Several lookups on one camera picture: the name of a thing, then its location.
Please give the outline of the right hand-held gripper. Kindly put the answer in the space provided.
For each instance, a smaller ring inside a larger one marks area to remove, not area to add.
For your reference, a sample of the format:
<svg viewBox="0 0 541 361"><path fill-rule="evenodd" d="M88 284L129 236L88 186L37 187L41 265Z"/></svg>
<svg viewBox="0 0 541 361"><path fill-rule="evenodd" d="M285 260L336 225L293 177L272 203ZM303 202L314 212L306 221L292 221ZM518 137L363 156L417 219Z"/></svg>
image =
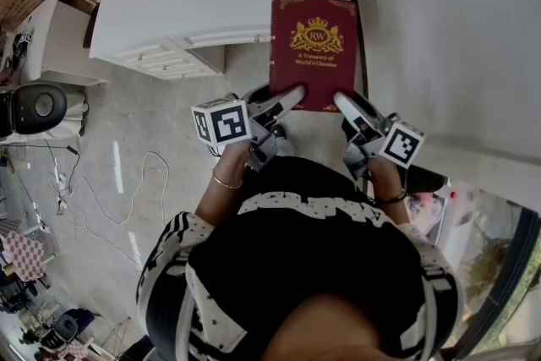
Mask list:
<svg viewBox="0 0 541 361"><path fill-rule="evenodd" d="M425 134L395 113L384 117L364 96L336 92L333 101L344 116L347 149L343 162L354 180L367 178L369 160L384 157L406 171L425 140Z"/></svg>

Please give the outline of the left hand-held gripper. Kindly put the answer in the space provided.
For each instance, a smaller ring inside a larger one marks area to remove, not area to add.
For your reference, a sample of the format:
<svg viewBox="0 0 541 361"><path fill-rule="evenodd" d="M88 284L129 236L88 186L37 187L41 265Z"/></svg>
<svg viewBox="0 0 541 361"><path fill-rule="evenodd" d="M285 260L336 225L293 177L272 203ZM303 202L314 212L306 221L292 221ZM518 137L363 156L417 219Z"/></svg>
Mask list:
<svg viewBox="0 0 541 361"><path fill-rule="evenodd" d="M263 84L243 99L221 98L194 106L191 111L199 140L216 148L248 141L249 166L259 171L277 153L272 125L299 104L305 93L305 87L297 85L272 96L269 84Z"/></svg>

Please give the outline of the maroon hardcover book gold print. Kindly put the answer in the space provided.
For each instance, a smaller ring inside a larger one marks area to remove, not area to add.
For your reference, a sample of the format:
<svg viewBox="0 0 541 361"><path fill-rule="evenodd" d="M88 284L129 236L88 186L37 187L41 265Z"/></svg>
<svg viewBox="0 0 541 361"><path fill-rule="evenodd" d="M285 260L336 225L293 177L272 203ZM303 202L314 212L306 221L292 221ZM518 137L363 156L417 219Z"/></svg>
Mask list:
<svg viewBox="0 0 541 361"><path fill-rule="evenodd" d="M334 95L354 91L358 11L348 0L271 0L270 93L298 85L298 110L337 112Z"/></svg>

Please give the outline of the person's right forearm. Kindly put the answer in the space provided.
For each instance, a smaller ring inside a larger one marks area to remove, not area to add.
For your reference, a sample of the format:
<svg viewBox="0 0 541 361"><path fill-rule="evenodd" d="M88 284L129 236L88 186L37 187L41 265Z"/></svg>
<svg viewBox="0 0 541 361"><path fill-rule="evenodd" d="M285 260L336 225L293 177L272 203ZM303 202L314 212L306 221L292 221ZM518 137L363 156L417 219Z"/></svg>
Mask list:
<svg viewBox="0 0 541 361"><path fill-rule="evenodd" d="M378 156L369 160L369 174L371 176L374 197L390 199L402 192L402 183L396 165L384 157ZM410 222L404 200L391 205L378 205L388 217L396 224Z"/></svg>

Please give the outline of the person's left forearm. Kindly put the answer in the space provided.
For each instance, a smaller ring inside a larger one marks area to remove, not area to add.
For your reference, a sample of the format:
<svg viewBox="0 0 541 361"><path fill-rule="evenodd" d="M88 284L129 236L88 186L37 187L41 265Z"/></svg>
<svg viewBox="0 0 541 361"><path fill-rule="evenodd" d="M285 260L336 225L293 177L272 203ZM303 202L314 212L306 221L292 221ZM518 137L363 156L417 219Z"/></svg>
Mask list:
<svg viewBox="0 0 541 361"><path fill-rule="evenodd" d="M237 212L250 147L247 140L227 145L212 170L195 214L214 227Z"/></svg>

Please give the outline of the black wrist band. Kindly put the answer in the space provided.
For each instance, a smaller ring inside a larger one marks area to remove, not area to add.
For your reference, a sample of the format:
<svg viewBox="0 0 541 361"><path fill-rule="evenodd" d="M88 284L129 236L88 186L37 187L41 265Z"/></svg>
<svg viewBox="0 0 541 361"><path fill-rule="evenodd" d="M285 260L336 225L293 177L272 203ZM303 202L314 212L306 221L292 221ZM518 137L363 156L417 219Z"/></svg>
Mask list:
<svg viewBox="0 0 541 361"><path fill-rule="evenodd" d="M374 203L378 205L391 205L398 202L401 202L405 199L407 196L407 191L403 190L398 196L390 198L390 199L381 199L381 198L374 198Z"/></svg>

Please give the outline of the black and white patterned shirt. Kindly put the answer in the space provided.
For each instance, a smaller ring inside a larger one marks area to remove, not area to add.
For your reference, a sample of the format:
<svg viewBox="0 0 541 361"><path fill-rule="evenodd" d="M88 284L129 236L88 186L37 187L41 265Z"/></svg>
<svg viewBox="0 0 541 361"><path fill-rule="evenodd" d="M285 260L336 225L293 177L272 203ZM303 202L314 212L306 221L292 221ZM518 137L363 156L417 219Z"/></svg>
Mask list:
<svg viewBox="0 0 541 361"><path fill-rule="evenodd" d="M247 176L223 222L183 211L153 248L136 302L166 361L257 361L302 302L359 307L384 352L429 361L462 315L445 256L397 224L338 172L280 156Z"/></svg>

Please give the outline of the brown wooden panel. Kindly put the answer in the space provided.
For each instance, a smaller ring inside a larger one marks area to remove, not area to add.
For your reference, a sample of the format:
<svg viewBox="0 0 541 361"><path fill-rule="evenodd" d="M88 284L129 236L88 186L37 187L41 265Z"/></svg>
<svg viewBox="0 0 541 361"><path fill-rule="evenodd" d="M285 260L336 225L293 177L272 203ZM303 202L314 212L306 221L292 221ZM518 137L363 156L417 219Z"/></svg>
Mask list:
<svg viewBox="0 0 541 361"><path fill-rule="evenodd" d="M92 42L94 29L95 29L95 26L96 26L96 19L97 19L97 15L98 15L98 12L99 12L99 7L100 7L100 4L98 3L93 8L93 10L92 10L92 12L90 14L90 19L89 19L88 25L86 27L84 40L83 40L83 48L85 48L85 49L90 49L90 47L91 47L91 42Z"/></svg>

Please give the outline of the beige fabric cover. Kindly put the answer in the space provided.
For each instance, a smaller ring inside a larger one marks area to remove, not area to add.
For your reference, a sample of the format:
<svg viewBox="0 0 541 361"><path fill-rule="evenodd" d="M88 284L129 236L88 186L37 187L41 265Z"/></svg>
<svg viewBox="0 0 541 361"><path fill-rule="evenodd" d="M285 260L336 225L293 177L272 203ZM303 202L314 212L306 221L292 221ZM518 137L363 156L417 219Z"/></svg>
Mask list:
<svg viewBox="0 0 541 361"><path fill-rule="evenodd" d="M80 91L67 93L67 111L59 125L41 134L43 139L70 139L85 132L85 122L90 106Z"/></svg>

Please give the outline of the white low cabinet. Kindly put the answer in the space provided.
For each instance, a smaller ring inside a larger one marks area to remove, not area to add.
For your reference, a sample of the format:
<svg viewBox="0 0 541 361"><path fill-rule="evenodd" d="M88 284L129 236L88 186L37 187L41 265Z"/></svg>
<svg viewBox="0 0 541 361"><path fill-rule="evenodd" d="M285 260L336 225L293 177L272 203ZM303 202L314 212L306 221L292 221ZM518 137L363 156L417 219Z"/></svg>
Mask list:
<svg viewBox="0 0 541 361"><path fill-rule="evenodd" d="M23 83L45 80L92 86L111 80L113 65L90 57L83 47L90 16L60 0L45 0L20 23L19 33L30 33L21 63Z"/></svg>

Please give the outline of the black round-top machine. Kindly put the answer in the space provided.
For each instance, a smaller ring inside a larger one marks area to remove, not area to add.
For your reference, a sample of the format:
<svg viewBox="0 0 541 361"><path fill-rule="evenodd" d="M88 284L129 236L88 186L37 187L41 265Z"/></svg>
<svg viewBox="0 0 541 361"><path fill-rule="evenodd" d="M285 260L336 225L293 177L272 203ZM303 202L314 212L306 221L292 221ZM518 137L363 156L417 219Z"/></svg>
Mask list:
<svg viewBox="0 0 541 361"><path fill-rule="evenodd" d="M66 348L78 335L77 321L69 316L60 316L40 338L41 346L50 353L58 352Z"/></svg>
<svg viewBox="0 0 541 361"><path fill-rule="evenodd" d="M58 126L68 109L67 95L48 83L0 90L0 138L40 134Z"/></svg>

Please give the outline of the idle hand-held gripper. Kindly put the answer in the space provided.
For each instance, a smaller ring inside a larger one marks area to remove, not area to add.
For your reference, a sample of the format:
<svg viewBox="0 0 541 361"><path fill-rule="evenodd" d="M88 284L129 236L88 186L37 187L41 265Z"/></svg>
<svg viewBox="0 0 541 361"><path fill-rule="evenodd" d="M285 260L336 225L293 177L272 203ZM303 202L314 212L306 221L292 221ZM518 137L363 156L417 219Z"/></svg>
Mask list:
<svg viewBox="0 0 541 361"><path fill-rule="evenodd" d="M28 48L32 44L33 35L30 32L18 33L12 43L12 67L16 70L19 62L26 57Z"/></svg>

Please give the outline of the pink checkered cloth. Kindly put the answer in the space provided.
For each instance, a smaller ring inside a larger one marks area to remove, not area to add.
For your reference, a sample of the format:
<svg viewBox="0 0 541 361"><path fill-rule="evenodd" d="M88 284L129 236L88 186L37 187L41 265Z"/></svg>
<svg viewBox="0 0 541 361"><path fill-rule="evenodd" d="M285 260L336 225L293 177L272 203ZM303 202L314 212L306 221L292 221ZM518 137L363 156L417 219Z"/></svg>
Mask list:
<svg viewBox="0 0 541 361"><path fill-rule="evenodd" d="M14 272L22 282L37 280L44 275L44 246L40 241L10 231L6 236L0 234L3 253Z"/></svg>

